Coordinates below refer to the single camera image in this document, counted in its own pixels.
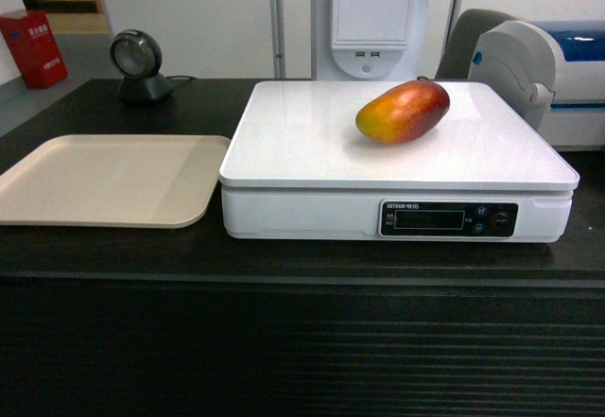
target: red-yellow mango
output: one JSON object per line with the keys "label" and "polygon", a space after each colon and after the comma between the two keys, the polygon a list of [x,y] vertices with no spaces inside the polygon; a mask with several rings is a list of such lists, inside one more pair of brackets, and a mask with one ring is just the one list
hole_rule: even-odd
{"label": "red-yellow mango", "polygon": [[433,129],[449,108],[450,96],[442,86],[412,80],[368,103],[355,124],[361,133],[381,143],[406,143]]}

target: white machine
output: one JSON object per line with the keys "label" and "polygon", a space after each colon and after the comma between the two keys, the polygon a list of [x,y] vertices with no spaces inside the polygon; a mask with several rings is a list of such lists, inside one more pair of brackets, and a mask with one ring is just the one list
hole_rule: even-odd
{"label": "white machine", "polygon": [[429,0],[312,0],[313,79],[416,78]]}
{"label": "white machine", "polygon": [[489,84],[553,147],[605,145],[605,22],[509,21],[482,34],[469,80]]}
{"label": "white machine", "polygon": [[267,81],[219,172],[224,223],[244,238],[552,242],[578,173],[489,86],[443,83],[450,111],[384,145],[357,112],[384,81]]}

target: white scale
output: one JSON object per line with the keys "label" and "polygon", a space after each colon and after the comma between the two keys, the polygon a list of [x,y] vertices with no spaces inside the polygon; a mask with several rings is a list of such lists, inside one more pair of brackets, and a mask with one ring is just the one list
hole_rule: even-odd
{"label": "white scale", "polygon": [[357,112],[392,81],[268,81],[220,168],[234,237],[554,242],[578,173],[490,87],[444,82],[448,114],[384,145]]}

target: red fire extinguisher box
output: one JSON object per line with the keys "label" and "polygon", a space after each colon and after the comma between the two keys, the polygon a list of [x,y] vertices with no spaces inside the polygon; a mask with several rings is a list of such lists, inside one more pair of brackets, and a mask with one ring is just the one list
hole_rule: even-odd
{"label": "red fire extinguisher box", "polygon": [[47,88],[67,77],[44,12],[22,9],[0,15],[0,30],[28,88]]}

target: beige tray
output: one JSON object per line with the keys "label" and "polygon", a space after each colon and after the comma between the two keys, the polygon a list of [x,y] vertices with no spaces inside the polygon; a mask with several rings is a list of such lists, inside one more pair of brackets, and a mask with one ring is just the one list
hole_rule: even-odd
{"label": "beige tray", "polygon": [[208,206],[229,140],[68,135],[0,176],[0,224],[180,228]]}

